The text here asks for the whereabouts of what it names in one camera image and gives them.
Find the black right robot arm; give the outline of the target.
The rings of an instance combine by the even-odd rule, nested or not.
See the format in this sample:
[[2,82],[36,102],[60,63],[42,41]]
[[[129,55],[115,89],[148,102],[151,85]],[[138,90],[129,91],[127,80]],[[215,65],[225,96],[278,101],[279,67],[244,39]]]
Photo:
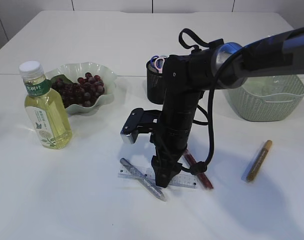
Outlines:
[[186,169],[207,170],[214,154],[213,99],[215,90],[236,89],[247,78],[304,74],[304,27],[273,35],[246,46],[222,39],[190,55],[171,55],[163,66],[166,92],[151,135],[156,154],[151,165],[156,185],[167,187],[184,167],[179,158],[187,148],[198,101],[208,91],[209,153]]

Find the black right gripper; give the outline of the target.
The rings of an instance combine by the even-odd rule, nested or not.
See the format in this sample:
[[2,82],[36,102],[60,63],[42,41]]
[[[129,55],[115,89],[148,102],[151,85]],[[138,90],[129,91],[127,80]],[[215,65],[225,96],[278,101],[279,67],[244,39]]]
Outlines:
[[156,186],[166,188],[173,177],[180,171],[190,173],[191,170],[178,163],[187,148],[191,125],[178,128],[163,124],[152,124],[151,142],[155,145],[156,155],[152,159]]

